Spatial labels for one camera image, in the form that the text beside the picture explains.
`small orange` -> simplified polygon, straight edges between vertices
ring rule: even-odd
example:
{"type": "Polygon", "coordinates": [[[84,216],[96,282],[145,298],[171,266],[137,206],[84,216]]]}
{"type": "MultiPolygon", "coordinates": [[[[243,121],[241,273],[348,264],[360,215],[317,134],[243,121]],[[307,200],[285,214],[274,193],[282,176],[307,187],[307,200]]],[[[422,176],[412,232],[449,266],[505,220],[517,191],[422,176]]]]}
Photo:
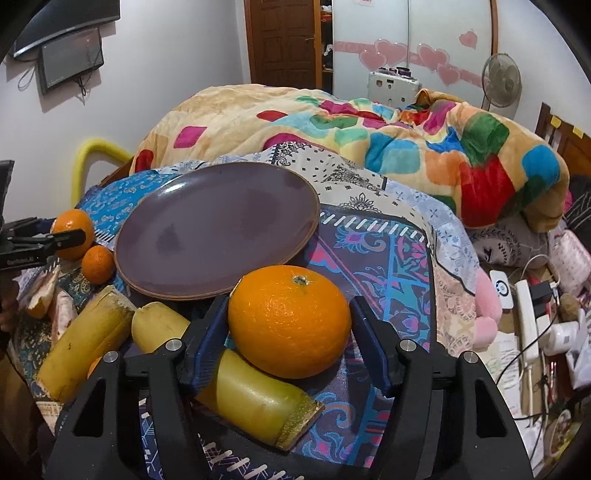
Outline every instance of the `small orange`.
{"type": "Polygon", "coordinates": [[[351,330],[349,305],[328,278],[275,265],[242,277],[228,305],[238,351],[281,378],[305,378],[333,365],[351,330]]]}
{"type": "Polygon", "coordinates": [[[92,372],[95,371],[96,366],[99,364],[99,362],[102,360],[103,358],[100,356],[98,358],[95,358],[92,363],[90,364],[90,368],[88,369],[88,374],[86,376],[86,378],[90,378],[90,376],[92,375],[92,372]]]}
{"type": "Polygon", "coordinates": [[[58,250],[57,256],[65,260],[79,260],[95,241],[95,226],[88,214],[82,210],[68,210],[56,218],[51,226],[51,233],[68,232],[82,228],[86,234],[86,240],[78,247],[58,250]]]}
{"type": "Polygon", "coordinates": [[[82,274],[93,285],[107,283],[115,271],[113,253],[102,245],[95,245],[82,259],[82,274]]]}

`wooden bed frame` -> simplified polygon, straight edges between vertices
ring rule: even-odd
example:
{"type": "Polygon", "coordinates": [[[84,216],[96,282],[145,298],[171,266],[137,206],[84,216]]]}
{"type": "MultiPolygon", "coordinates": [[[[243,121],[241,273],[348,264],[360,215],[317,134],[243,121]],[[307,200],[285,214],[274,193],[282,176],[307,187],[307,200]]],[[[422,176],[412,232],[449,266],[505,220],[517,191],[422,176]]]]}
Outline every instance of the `wooden bed frame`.
{"type": "Polygon", "coordinates": [[[571,175],[591,177],[591,138],[577,127],[560,119],[550,112],[550,107],[542,103],[535,133],[554,146],[554,137],[559,133],[557,153],[564,159],[571,175]]]}

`purple plate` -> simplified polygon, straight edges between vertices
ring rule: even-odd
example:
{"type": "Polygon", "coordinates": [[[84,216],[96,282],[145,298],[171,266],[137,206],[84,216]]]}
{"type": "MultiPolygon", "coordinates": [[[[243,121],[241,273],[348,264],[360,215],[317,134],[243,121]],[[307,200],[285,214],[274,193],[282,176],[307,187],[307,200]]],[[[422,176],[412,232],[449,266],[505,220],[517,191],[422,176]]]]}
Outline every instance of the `purple plate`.
{"type": "Polygon", "coordinates": [[[207,167],[137,206],[117,237],[117,270],[158,299],[213,297],[252,270],[286,263],[319,215],[316,191],[290,170],[246,162],[207,167]]]}

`white wall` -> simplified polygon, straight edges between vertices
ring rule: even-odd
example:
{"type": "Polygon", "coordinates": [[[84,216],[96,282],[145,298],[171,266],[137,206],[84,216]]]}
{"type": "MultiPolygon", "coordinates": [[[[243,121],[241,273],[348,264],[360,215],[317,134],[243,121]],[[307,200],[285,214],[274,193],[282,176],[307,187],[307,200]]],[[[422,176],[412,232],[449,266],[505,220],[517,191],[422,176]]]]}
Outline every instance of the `white wall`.
{"type": "Polygon", "coordinates": [[[497,0],[499,52],[517,63],[523,90],[515,121],[535,130],[542,102],[591,134],[591,83],[550,20],[529,0],[497,0]]]}
{"type": "MultiPolygon", "coordinates": [[[[105,65],[89,82],[85,105],[74,83],[46,96],[26,68],[0,65],[0,159],[16,161],[5,219],[55,216],[70,207],[78,147],[102,137],[134,153],[171,108],[213,85],[242,83],[236,2],[121,0],[121,19],[102,27],[105,65]]],[[[100,161],[88,185],[113,170],[100,161]]]]}

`pink plush toy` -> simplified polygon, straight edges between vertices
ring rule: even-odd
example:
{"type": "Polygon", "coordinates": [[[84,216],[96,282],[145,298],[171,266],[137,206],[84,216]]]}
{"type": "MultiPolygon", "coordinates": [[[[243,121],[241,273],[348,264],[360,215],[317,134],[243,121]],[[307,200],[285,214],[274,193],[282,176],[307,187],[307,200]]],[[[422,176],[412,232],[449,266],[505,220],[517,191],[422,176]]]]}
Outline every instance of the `pink plush toy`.
{"type": "Polygon", "coordinates": [[[491,278],[481,268],[476,272],[476,332],[474,348],[488,347],[495,339],[503,308],[491,278]]]}

